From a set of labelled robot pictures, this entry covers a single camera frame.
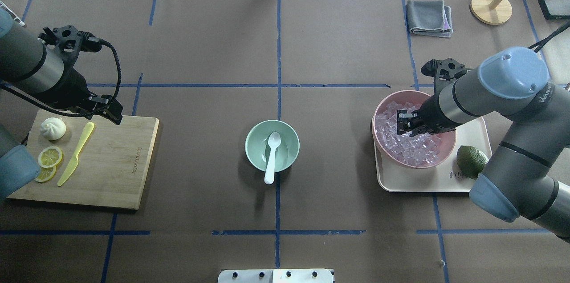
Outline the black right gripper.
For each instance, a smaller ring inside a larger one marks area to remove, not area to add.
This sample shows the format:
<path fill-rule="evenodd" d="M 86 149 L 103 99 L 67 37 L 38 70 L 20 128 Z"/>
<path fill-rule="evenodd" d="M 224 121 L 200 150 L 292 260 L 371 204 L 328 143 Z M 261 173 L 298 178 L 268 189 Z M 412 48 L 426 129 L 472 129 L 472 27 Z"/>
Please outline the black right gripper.
<path fill-rule="evenodd" d="M 417 121 L 420 118 L 420 125 L 397 124 L 397 135 L 407 134 L 415 137 L 419 134 L 438 134 L 452 131 L 452 121 L 444 115 L 439 105 L 439 96 L 432 96 L 422 104 L 416 113 L 398 112 L 398 122 Z"/>

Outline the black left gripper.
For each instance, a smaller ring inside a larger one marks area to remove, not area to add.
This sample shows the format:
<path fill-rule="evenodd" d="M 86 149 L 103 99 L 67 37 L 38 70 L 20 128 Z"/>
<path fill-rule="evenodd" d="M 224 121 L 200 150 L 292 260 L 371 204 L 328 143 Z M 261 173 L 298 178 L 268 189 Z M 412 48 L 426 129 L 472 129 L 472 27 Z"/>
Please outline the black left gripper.
<path fill-rule="evenodd" d="M 53 87 L 53 108 L 73 112 L 89 111 L 92 110 L 89 101 L 97 103 L 94 114 L 120 125 L 123 111 L 120 102 L 112 102 L 112 95 L 91 95 L 85 78 L 74 68 L 65 68 L 62 77 Z"/>

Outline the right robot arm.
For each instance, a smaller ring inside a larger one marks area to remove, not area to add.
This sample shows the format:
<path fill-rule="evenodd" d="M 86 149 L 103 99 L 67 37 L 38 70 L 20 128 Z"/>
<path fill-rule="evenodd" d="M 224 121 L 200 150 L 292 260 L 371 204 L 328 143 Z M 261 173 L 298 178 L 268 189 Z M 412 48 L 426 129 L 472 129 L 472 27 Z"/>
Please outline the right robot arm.
<path fill-rule="evenodd" d="M 523 217 L 568 242 L 569 186 L 548 175 L 569 147 L 568 90 L 550 82 L 535 51 L 515 46 L 461 76 L 451 75 L 419 110 L 397 112 L 397 132 L 438 134 L 492 112 L 511 121 L 469 192 L 479 208 L 504 222 Z"/>

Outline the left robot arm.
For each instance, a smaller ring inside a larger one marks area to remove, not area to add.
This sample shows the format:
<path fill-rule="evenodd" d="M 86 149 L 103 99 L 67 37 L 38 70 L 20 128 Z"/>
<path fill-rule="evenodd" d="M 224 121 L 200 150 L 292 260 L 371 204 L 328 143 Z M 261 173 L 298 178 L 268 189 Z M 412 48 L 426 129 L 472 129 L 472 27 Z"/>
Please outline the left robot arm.
<path fill-rule="evenodd" d="M 111 50 L 117 68 L 114 93 L 98 96 L 87 87 L 86 79 L 74 68 L 80 52 Z M 42 110 L 66 117 L 94 115 L 112 123 L 122 122 L 123 106 L 117 96 L 122 68 L 116 48 L 90 32 L 67 25 L 45 27 L 35 36 L 9 11 L 0 15 L 1 89 Z"/>

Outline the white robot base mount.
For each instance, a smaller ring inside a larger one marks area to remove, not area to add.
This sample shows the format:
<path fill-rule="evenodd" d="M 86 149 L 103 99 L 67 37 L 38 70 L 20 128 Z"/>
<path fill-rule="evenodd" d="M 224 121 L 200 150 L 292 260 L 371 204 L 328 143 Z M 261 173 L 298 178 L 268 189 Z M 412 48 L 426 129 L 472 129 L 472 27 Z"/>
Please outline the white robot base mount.
<path fill-rule="evenodd" d="M 325 268 L 226 269 L 218 283 L 334 283 L 334 271 Z"/>

